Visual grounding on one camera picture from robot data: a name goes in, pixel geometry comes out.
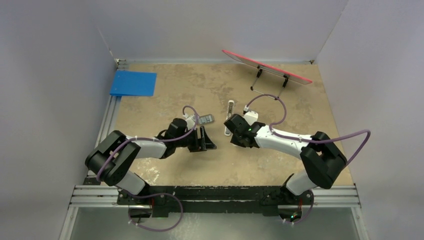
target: board stand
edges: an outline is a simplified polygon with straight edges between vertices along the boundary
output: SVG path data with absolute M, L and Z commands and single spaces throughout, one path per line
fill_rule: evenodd
M 264 70 L 264 69 L 263 69 L 261 66 L 258 66 L 258 67 L 257 67 L 256 79 L 253 81 L 252 85 L 250 86 L 250 90 L 251 90 L 251 91 L 257 92 L 257 93 L 259 93 L 259 94 L 264 94 L 264 93 L 263 93 L 263 92 L 260 92 L 260 91 L 258 91 L 258 90 L 256 90 L 256 89 L 254 89 L 254 88 L 253 88 L 253 86 L 254 86 L 254 85 L 256 84 L 256 82 L 258 81 L 258 79 L 259 79 L 259 77 L 261 76 L 261 74 L 262 74 L 262 71 L 263 71 L 263 70 Z M 288 76 L 288 75 L 284 74 L 284 76 L 283 76 L 283 78 L 284 78 L 284 82 L 283 82 L 283 84 L 282 84 L 282 88 L 281 88 L 281 90 L 279 91 L 279 93 L 278 93 L 278 95 L 277 95 L 277 98 L 274 98 L 274 97 L 272 97 L 272 96 L 268 96 L 268 97 L 270 97 L 270 98 L 272 98 L 272 99 L 274 99 L 274 100 L 279 99 L 279 98 L 280 98 L 281 93 L 283 92 L 283 89 L 284 89 L 284 88 L 286 88 L 287 83 L 289 82 L 289 77 L 290 77 L 290 76 Z

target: gray floor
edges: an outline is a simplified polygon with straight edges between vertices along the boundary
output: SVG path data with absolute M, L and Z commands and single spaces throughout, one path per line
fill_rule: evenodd
M 358 240 L 350 208 L 316 208 L 308 219 L 293 227 L 279 217 L 261 214 L 186 213 L 181 223 L 167 232 L 151 232 L 128 224 L 127 208 L 80 208 L 72 240 Z M 173 225 L 179 214 L 148 219 L 153 228 Z

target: blue folder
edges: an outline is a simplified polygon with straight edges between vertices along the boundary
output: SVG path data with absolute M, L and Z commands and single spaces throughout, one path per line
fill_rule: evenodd
M 110 95 L 151 97 L 155 93 L 155 85 L 155 72 L 118 70 L 110 88 Z

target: white wall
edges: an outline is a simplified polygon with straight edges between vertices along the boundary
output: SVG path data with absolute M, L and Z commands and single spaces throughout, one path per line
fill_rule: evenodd
M 0 239 L 57 239 L 114 61 L 80 0 L 1 1 L 0 57 Z
M 115 58 L 228 61 L 317 57 L 348 0 L 90 0 Z
M 350 166 L 372 240 L 424 235 L 423 13 L 422 0 L 349 0 L 317 59 L 339 133 L 372 131 Z

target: tabletop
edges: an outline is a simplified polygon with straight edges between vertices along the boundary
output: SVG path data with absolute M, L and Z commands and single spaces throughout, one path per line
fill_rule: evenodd
M 287 84 L 280 98 L 287 106 L 285 122 L 275 128 L 297 134 L 327 133 L 338 137 L 336 124 L 324 89 L 319 69 L 310 64 L 272 64 L 285 71 L 311 79 L 313 83 Z M 302 161 L 271 149 L 242 148 L 230 143 L 224 135 L 227 104 L 235 102 L 234 113 L 258 95 L 250 86 L 257 69 L 244 64 L 141 64 L 133 63 L 130 71 L 157 73 L 154 96 L 124 96 L 121 99 L 115 129 L 129 136 L 154 137 L 167 129 L 174 118 L 182 118 L 184 105 L 197 113 L 212 114 L 215 121 L 204 125 L 217 149 L 190 153 L 178 148 L 166 159 L 136 159 L 130 170 L 151 185 L 184 186 L 267 186 L 282 185 L 292 173 L 304 169 Z M 284 79 L 263 72 L 255 89 L 278 94 Z M 261 97 L 252 103 L 258 122 L 279 121 L 284 109 L 274 99 Z M 335 185 L 352 185 L 348 168 Z

